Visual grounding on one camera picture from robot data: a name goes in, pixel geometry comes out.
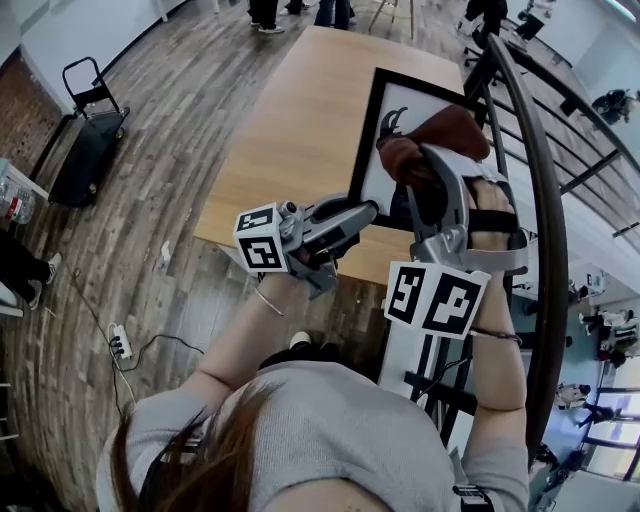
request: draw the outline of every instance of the power strip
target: power strip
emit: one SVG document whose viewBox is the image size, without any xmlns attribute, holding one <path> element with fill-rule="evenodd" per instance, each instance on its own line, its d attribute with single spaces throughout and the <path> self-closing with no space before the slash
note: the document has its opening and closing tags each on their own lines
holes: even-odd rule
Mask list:
<svg viewBox="0 0 640 512">
<path fill-rule="evenodd" d="M 124 330 L 124 325 L 116 325 L 113 328 L 113 353 L 120 357 L 120 359 L 130 359 L 133 355 L 131 351 L 131 345 L 127 338 L 127 333 Z"/>
</svg>

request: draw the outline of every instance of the wooden table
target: wooden table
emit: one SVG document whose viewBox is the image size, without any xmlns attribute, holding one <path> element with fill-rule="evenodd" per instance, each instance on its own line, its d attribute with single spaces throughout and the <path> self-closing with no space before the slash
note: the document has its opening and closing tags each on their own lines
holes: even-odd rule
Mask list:
<svg viewBox="0 0 640 512">
<path fill-rule="evenodd" d="M 236 135 L 195 236 L 233 247 L 238 213 L 349 190 L 376 67 L 462 93 L 458 65 L 371 36 L 308 27 Z M 386 284 L 389 262 L 409 259 L 413 234 L 369 226 L 340 260 L 343 275 Z"/>
</svg>

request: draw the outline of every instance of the brick wall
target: brick wall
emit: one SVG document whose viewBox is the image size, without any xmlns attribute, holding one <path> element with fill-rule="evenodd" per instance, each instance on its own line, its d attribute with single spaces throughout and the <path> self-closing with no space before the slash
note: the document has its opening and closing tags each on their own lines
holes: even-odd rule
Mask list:
<svg viewBox="0 0 640 512">
<path fill-rule="evenodd" d="M 61 118 L 15 52 L 0 68 L 0 157 L 28 176 Z"/>
</svg>

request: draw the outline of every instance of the black strap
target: black strap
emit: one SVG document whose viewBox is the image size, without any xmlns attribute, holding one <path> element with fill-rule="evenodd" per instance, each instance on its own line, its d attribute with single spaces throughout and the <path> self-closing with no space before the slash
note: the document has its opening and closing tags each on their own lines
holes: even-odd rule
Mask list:
<svg viewBox="0 0 640 512">
<path fill-rule="evenodd" d="M 497 210 L 469 210 L 469 233 L 490 231 L 515 233 L 518 229 L 518 217 L 513 213 Z"/>
</svg>

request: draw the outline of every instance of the gray shirt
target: gray shirt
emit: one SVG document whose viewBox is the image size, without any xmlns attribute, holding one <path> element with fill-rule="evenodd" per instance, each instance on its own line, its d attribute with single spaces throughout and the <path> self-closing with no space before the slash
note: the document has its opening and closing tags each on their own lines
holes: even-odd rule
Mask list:
<svg viewBox="0 0 640 512">
<path fill-rule="evenodd" d="M 460 510 L 452 488 L 467 479 L 488 491 L 496 511 L 527 508 L 524 445 L 493 442 L 465 457 L 457 471 L 420 407 L 343 366 L 282 363 L 260 372 L 254 384 L 280 387 L 256 427 L 251 511 L 264 509 L 287 487 L 328 478 L 354 482 L 401 512 Z M 224 403 L 222 417 L 240 392 Z M 127 443 L 137 492 L 153 460 L 205 407 L 182 390 L 138 403 Z M 96 476 L 102 512 L 117 510 L 109 472 L 114 435 L 107 440 Z"/>
</svg>

